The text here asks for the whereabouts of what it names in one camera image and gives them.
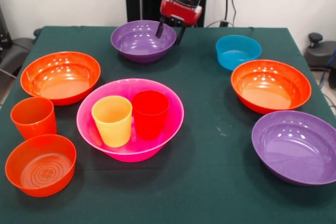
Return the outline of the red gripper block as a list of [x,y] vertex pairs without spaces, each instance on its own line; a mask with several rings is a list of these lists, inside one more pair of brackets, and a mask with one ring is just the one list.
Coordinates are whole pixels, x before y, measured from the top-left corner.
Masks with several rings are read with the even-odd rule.
[[[159,26],[155,36],[157,38],[160,38],[162,36],[165,17],[176,18],[178,20],[181,20],[187,26],[194,26],[198,22],[202,11],[203,8],[199,5],[196,7],[189,7],[177,2],[176,0],[161,0],[160,13],[162,16],[160,18]],[[181,30],[175,40],[176,45],[180,44],[185,30],[185,26],[181,27]]]

